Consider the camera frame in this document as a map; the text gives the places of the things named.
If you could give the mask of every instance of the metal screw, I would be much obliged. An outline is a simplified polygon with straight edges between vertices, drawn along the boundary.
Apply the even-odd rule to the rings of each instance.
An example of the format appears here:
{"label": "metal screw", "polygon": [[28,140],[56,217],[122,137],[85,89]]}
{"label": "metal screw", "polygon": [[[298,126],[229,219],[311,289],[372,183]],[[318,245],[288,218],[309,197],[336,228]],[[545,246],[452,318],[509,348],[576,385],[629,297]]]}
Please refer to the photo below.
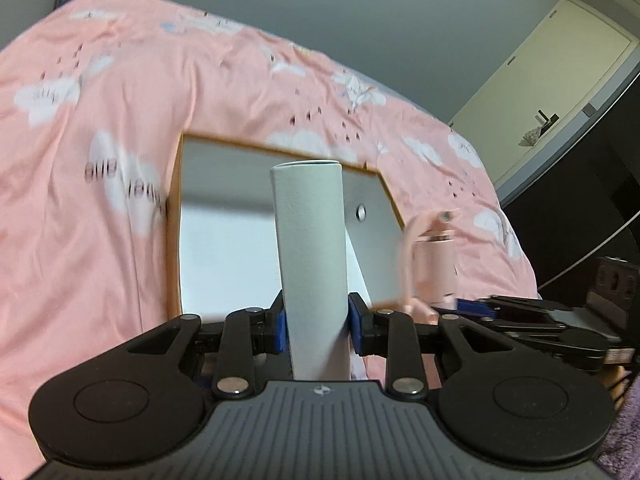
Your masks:
{"label": "metal screw", "polygon": [[218,389],[226,394],[241,394],[249,387],[242,377],[225,377],[218,381]]}
{"label": "metal screw", "polygon": [[396,379],[392,384],[393,389],[401,394],[417,394],[424,388],[424,383],[413,377],[402,377]]}
{"label": "metal screw", "polygon": [[367,210],[364,208],[364,204],[360,204],[356,209],[356,218],[358,222],[364,222],[364,219],[367,217]]}

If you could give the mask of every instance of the pink blanket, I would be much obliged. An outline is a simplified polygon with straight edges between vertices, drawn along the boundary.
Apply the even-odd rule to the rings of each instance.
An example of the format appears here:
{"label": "pink blanket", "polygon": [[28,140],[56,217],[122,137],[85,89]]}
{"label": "pink blanket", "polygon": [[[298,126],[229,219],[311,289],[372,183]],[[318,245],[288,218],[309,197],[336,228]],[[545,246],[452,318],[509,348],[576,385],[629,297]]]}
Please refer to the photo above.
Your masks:
{"label": "pink blanket", "polygon": [[478,155],[445,124],[240,23],[72,1],[0,53],[0,478],[42,461],[38,386],[163,321],[162,201],[186,129],[379,168],[405,219],[460,208],[460,297],[536,295]]}

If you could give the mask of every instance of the logo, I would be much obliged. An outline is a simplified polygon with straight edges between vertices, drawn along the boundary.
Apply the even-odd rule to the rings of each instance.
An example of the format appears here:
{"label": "logo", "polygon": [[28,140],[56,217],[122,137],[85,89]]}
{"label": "logo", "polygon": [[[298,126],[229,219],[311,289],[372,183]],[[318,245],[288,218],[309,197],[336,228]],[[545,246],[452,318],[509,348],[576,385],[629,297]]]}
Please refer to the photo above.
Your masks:
{"label": "logo", "polygon": [[321,397],[324,397],[325,395],[328,395],[331,393],[331,388],[329,388],[328,386],[324,386],[324,384],[321,384],[320,386],[316,386],[313,389],[313,392],[316,395],[319,395]]}

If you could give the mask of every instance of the black circular pad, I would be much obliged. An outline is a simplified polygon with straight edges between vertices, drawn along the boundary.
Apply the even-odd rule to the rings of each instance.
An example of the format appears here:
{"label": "black circular pad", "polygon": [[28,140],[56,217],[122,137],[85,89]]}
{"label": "black circular pad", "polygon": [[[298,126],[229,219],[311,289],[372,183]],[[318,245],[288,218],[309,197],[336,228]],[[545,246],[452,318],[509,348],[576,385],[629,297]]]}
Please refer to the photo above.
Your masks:
{"label": "black circular pad", "polygon": [[80,415],[94,422],[124,422],[139,415],[149,403],[149,392],[131,381],[89,384],[76,395]]}
{"label": "black circular pad", "polygon": [[498,462],[548,468],[594,453],[613,402],[587,374],[537,351],[476,354],[442,387],[442,421],[466,447]]}
{"label": "black circular pad", "polygon": [[562,386],[539,377],[516,377],[494,388],[494,401],[505,412],[523,418],[549,418],[565,409],[569,397]]}
{"label": "black circular pad", "polygon": [[105,354],[44,384],[29,407],[44,455],[74,465],[122,466],[178,447],[202,420],[204,399],[163,358]]}

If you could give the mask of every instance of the door handle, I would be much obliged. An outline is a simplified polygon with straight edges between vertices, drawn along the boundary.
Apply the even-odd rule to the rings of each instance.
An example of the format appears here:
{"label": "door handle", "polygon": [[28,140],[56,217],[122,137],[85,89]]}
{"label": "door handle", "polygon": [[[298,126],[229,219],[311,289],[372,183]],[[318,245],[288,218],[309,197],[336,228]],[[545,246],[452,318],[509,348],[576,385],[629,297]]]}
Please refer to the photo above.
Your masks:
{"label": "door handle", "polygon": [[542,137],[549,128],[551,128],[560,120],[560,117],[558,116],[558,114],[553,114],[551,118],[548,118],[542,110],[538,110],[538,113],[545,120],[545,123],[540,128],[540,137]]}

